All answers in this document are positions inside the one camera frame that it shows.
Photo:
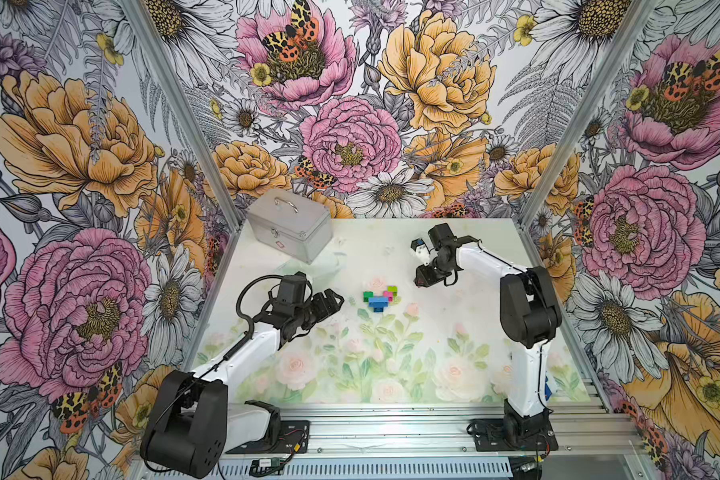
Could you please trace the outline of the dark blue lego brick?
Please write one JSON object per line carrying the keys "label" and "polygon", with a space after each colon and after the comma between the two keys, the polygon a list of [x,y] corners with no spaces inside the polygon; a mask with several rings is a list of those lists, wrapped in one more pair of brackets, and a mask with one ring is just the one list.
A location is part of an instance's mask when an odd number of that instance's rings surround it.
{"label": "dark blue lego brick", "polygon": [[375,296],[368,299],[368,305],[371,308],[386,308],[390,304],[390,300],[386,296]]}

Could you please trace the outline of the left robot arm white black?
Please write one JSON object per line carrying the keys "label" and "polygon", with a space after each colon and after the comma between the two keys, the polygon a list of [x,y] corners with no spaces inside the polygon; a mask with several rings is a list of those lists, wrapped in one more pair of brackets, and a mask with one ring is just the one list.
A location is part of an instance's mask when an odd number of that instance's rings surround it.
{"label": "left robot arm white black", "polygon": [[303,272],[263,275],[242,291],[266,282],[272,286],[256,314],[245,313],[241,299],[235,302],[247,325],[241,338],[201,366],[164,378],[140,445],[149,471],[201,479],[225,453],[273,452],[292,434],[278,407],[257,400],[238,403],[235,394],[267,358],[338,313],[345,299],[332,289],[315,290]]}

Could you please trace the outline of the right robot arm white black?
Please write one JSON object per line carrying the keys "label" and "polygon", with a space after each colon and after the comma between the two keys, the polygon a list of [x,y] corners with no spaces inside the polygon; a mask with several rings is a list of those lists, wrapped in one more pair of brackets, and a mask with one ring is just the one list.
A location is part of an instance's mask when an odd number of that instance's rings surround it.
{"label": "right robot arm white black", "polygon": [[414,284],[453,286],[463,271],[476,273],[498,289],[498,318],[513,342],[512,383],[504,400],[501,436],[505,451],[545,454],[557,448],[548,407],[547,363],[563,315],[548,270],[516,265],[484,248],[471,235],[457,237],[446,223],[430,228],[428,240],[415,238],[410,248],[421,261]]}

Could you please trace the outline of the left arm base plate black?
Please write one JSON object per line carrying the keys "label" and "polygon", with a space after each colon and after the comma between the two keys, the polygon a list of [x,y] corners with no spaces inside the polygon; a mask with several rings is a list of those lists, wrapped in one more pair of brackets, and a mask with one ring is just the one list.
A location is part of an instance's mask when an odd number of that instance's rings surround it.
{"label": "left arm base plate black", "polygon": [[277,420],[267,427],[263,438],[229,449],[226,454],[290,454],[297,445],[303,453],[307,450],[309,433],[308,420]]}

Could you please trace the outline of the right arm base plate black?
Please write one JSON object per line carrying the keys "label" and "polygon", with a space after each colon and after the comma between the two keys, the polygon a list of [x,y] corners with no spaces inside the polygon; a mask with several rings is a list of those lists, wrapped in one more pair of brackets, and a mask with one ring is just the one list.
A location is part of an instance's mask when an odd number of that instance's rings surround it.
{"label": "right arm base plate black", "polygon": [[472,437],[478,452],[529,452],[549,454],[558,451],[559,444],[552,425],[544,421],[537,433],[511,433],[503,419],[473,419],[466,433]]}

